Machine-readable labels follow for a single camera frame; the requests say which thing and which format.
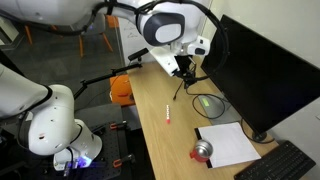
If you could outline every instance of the wall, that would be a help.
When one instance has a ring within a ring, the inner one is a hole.
[[[246,25],[283,48],[320,67],[320,1],[317,0],[215,0],[211,11]],[[212,39],[215,28],[206,22],[203,36]],[[307,176],[320,179],[320,99],[309,104],[270,133],[288,139],[317,162]]]

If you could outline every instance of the black cable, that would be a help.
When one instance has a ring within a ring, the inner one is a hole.
[[[187,93],[188,95],[194,95],[194,96],[195,96],[195,97],[193,98],[193,100],[192,100],[192,106],[193,106],[193,109],[194,109],[199,115],[201,115],[202,117],[205,117],[205,118],[207,118],[207,119],[217,119],[217,118],[221,117],[221,116],[224,114],[224,112],[226,111],[226,105],[224,104],[222,98],[220,98],[220,97],[218,97],[218,96],[216,96],[216,95],[213,95],[213,94],[191,94],[191,93],[189,93],[188,89],[186,89],[186,93]],[[212,97],[214,97],[214,98],[219,99],[219,100],[221,101],[221,103],[222,103],[222,106],[223,106],[223,109],[222,109],[221,113],[220,113],[219,115],[215,116],[215,117],[208,117],[208,116],[202,114],[199,110],[197,110],[197,108],[196,108],[195,105],[194,105],[194,102],[195,102],[195,100],[197,99],[197,97],[199,97],[199,96],[201,96],[201,95],[203,95],[203,96],[212,96]]]
[[[240,126],[241,126],[241,129],[242,129],[243,134],[244,134],[250,141],[253,141],[253,142],[258,143],[258,144],[269,144],[269,143],[271,143],[271,142],[273,142],[273,141],[275,140],[274,138],[272,138],[270,141],[265,141],[265,142],[264,142],[264,141],[262,141],[262,142],[256,141],[256,140],[250,138],[250,137],[244,132],[244,129],[243,129],[243,119],[240,120]]]
[[[176,92],[174,93],[174,96],[173,96],[173,100],[174,100],[174,101],[175,101],[175,100],[176,100],[176,98],[177,98],[177,94],[178,94],[178,92],[179,92],[179,90],[180,90],[180,88],[181,88],[182,84],[183,84],[183,80],[181,81],[181,83],[180,83],[180,85],[179,85],[178,89],[176,90]]]

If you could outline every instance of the wooden table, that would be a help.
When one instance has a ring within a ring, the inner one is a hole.
[[[198,62],[197,76],[204,75]],[[152,167],[157,180],[233,179],[233,176],[251,162],[208,169],[205,163],[190,159],[197,138],[194,129],[211,125],[208,119],[198,115],[192,107],[194,96],[182,88],[177,99],[172,98],[181,79],[169,77],[157,62],[143,64],[143,68],[128,71],[135,102],[146,140]],[[217,93],[219,90],[209,80],[197,82],[190,93]],[[170,106],[171,123],[166,123],[166,105]],[[250,129],[246,124],[245,131]],[[261,145],[252,143],[260,155],[277,146],[276,142]]]

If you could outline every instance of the blue light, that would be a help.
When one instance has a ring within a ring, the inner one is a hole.
[[[78,158],[78,166],[83,168],[85,166],[89,166],[92,162],[92,159],[88,158],[87,156],[81,156]]]

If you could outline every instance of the red object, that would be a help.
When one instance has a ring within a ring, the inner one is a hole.
[[[199,162],[206,162],[206,161],[209,160],[209,158],[201,157],[201,156],[197,153],[197,151],[196,151],[195,149],[190,153],[190,158],[191,158],[191,159],[194,158],[195,160],[197,160],[197,161],[199,161]]]

